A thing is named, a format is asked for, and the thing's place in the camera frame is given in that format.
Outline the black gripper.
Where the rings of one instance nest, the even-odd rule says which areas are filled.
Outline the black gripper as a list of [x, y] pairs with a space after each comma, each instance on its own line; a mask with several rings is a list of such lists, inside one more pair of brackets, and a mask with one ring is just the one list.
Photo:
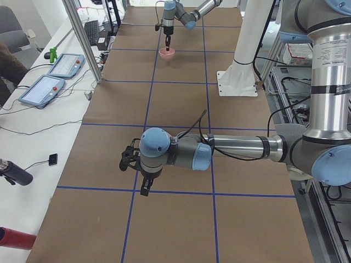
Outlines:
[[140, 188], [140, 194], [142, 196], [148, 196], [150, 189], [152, 187], [153, 181], [154, 181], [154, 176], [153, 175], [145, 175], [143, 176], [143, 182]]
[[171, 35], [173, 34], [173, 26], [164, 26], [163, 32], [166, 35], [165, 44], [166, 51], [170, 51]]

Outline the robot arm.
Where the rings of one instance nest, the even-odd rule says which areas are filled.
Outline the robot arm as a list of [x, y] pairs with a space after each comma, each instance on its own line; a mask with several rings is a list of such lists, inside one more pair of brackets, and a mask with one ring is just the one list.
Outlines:
[[166, 50], [170, 51], [171, 49], [171, 35], [174, 32], [175, 19], [180, 21], [183, 26], [190, 31], [195, 28], [197, 21], [208, 14], [212, 9], [220, 6], [221, 3], [221, 0], [204, 1], [193, 11], [187, 13], [180, 1], [165, 1], [161, 22], [155, 26], [155, 30], [158, 31], [160, 27], [163, 28], [163, 32], [166, 35]]
[[173, 61], [162, 62], [155, 50], [140, 55], [151, 72], [142, 151], [159, 164], [177, 157], [155, 189], [143, 181], [143, 196], [292, 198], [283, 138], [263, 135], [271, 118], [264, 92], [224, 96], [214, 85], [215, 67], [232, 54], [252, 55], [263, 29], [237, 7], [217, 8], [193, 33], [178, 30]]

